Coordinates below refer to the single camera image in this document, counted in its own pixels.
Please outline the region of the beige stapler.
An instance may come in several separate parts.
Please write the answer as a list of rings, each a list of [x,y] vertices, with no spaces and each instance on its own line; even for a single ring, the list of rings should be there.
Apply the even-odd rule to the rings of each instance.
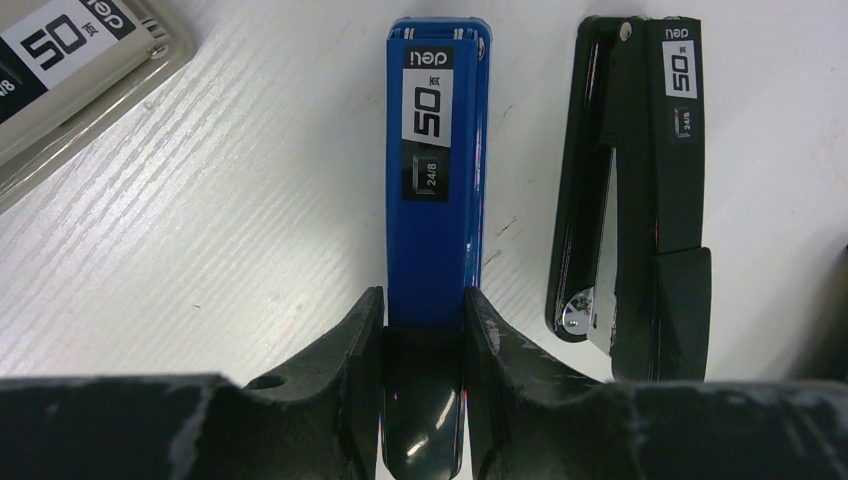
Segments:
[[[167,1],[2,2],[2,210],[196,51],[193,32]]]

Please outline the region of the black stapler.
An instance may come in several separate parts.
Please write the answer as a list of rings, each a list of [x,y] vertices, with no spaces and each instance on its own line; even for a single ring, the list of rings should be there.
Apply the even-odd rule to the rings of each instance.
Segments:
[[[702,47],[692,17],[590,16],[578,29],[545,321],[593,343],[618,380],[705,377]]]

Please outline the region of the blue stapler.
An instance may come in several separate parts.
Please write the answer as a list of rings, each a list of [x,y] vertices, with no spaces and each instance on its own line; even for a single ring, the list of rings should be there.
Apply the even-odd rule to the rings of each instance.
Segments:
[[[480,283],[492,31],[403,17],[386,40],[385,466],[452,479],[463,456],[465,291]]]

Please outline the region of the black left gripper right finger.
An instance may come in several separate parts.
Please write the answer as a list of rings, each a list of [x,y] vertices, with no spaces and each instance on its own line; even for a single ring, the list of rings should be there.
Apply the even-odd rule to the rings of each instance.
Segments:
[[[562,363],[465,290],[477,479],[843,479],[847,386],[611,382]]]

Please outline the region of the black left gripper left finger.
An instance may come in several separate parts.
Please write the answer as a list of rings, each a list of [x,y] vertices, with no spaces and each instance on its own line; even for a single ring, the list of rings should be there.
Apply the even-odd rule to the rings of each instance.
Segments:
[[[244,386],[218,373],[1,383],[5,479],[371,479],[383,291]]]

